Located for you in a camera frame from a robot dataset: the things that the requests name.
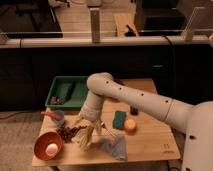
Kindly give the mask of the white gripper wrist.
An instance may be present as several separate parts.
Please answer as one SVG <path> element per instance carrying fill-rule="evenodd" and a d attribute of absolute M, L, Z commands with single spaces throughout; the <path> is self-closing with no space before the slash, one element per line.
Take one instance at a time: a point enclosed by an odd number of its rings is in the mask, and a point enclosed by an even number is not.
<path fill-rule="evenodd" d="M 72 126 L 76 126 L 83 120 L 83 118 L 91 122 L 97 120 L 95 122 L 95 130 L 97 132 L 97 135 L 101 135 L 102 121 L 99 118 L 101 116 L 102 107 L 102 104 L 88 104 L 87 102 L 85 102 L 80 110 L 80 113 L 74 119 Z"/>

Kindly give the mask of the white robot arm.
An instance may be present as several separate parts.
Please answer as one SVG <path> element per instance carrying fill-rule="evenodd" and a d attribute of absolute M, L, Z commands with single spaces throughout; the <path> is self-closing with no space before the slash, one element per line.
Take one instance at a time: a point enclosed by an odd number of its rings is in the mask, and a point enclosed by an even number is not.
<path fill-rule="evenodd" d="M 77 122 L 81 119 L 97 121 L 105 98 L 117 99 L 186 135 L 181 171 L 213 171 L 213 101 L 191 105 L 123 86 L 116 83 L 110 73 L 90 75 L 87 88 Z"/>

